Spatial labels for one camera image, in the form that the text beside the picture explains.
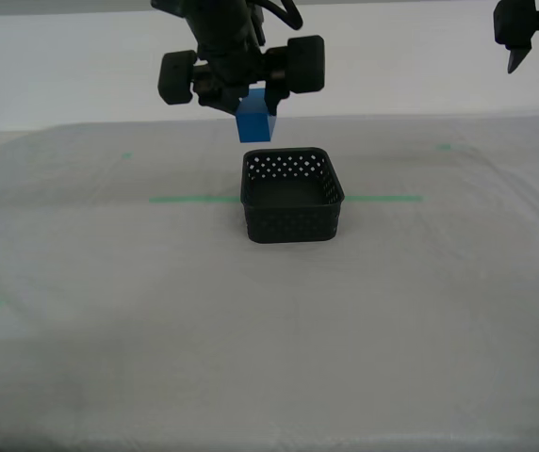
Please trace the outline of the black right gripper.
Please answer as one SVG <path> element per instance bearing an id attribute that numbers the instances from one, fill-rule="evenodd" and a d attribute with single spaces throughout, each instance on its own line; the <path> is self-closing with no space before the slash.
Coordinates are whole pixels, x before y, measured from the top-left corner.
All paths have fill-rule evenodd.
<path id="1" fill-rule="evenodd" d="M 531 51 L 539 32 L 539 10 L 534 0 L 501 0 L 493 13 L 495 41 L 510 49 L 507 73 L 512 74 Z"/>

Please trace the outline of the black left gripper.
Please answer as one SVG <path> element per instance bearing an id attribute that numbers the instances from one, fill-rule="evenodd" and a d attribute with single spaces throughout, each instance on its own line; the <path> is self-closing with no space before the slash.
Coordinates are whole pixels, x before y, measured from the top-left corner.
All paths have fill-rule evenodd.
<path id="1" fill-rule="evenodd" d="M 162 57 L 158 93 L 167 104 L 187 104 L 194 95 L 199 105 L 235 116 L 250 86 L 265 84 L 264 101 L 271 116 L 290 94 L 318 92 L 325 86 L 325 41 L 319 35 L 291 38 L 282 47 L 262 51 L 251 20 L 242 38 Z"/>

